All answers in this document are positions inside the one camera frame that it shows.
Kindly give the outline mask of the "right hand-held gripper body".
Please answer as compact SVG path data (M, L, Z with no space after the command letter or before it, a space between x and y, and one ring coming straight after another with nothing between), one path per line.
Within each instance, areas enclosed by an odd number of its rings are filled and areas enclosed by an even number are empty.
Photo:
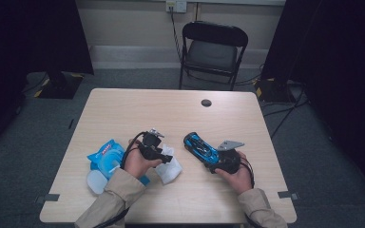
M217 169L224 170L230 174L238 171L240 166L240 155L237 148L244 146L243 142L223 141L217 148L219 153L219 162L221 167Z

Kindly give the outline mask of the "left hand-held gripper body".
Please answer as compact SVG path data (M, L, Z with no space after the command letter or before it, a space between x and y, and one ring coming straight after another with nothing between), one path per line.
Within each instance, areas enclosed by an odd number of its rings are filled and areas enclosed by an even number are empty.
M163 134L155 128L143 133L143 140L139 143L138 148L145 159L150 161L163 160L163 150L158 147L162 142L161 138L163 138Z

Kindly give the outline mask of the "blue toy car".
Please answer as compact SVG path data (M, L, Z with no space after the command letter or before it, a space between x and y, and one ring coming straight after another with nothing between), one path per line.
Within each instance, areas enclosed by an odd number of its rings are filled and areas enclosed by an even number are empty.
M219 162L218 151L205 142L196 132L187 134L183 139L183 144L203 164L209 165Z

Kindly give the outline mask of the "blue wet wipes pack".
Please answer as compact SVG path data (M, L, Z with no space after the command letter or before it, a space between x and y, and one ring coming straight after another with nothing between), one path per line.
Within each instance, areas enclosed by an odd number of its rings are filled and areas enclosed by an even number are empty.
M97 152L87 156L90 160L90 171L86 176L86 183L94 194L100 195L104 192L109 180L115 174L115 172L108 173L109 170L117 165L121 168L127 155L125 156L125 150L121 145L111 139Z

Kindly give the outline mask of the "person's left hand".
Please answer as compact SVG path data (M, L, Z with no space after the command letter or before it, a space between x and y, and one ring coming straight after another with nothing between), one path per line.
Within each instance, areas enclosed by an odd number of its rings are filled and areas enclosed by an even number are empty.
M161 160L150 161L145 159L138 148L139 141L130 139L128 142L130 143L131 148L124 165L125 172L129 173L132 177L140 179L149 168L154 168L162 163Z

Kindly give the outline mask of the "person's right hand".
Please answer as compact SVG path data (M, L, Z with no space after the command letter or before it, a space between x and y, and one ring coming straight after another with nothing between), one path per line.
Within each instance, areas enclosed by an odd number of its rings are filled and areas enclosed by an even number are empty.
M216 169L216 173L226 180L234 191L240 195L254 188L253 174L246 156L239 151L240 166L236 173L230 174L224 170Z

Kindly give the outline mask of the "grey tape strip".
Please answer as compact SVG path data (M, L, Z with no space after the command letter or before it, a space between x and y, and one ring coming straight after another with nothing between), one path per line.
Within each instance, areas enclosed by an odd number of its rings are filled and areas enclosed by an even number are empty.
M59 197L59 194L45 194L44 196L37 197L35 202L44 204L46 201L57 201Z
M291 200L298 200L299 199L299 195L297 192L290 192L290 191L280 191L278 192L279 198L280 199L286 199L289 198Z

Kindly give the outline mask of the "black folding chair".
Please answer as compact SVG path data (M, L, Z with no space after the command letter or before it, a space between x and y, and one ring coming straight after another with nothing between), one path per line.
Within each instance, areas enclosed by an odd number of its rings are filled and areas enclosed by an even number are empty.
M179 88L183 73L190 70L227 77L233 90L244 51L249 42L241 28L194 21L182 28L182 57Z

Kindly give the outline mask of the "black curtain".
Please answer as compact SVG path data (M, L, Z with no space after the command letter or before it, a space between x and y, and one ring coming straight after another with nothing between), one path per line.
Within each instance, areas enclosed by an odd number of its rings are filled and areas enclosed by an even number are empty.
M31 72L91 74L76 0L0 0L0 133L20 109Z
M286 0L261 76L303 83L365 176L365 0Z

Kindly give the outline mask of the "white wall socket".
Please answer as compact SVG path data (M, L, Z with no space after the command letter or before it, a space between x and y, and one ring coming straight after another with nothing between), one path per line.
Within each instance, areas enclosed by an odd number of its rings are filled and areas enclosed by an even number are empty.
M181 0L167 0L165 10L167 12L186 13L187 3Z

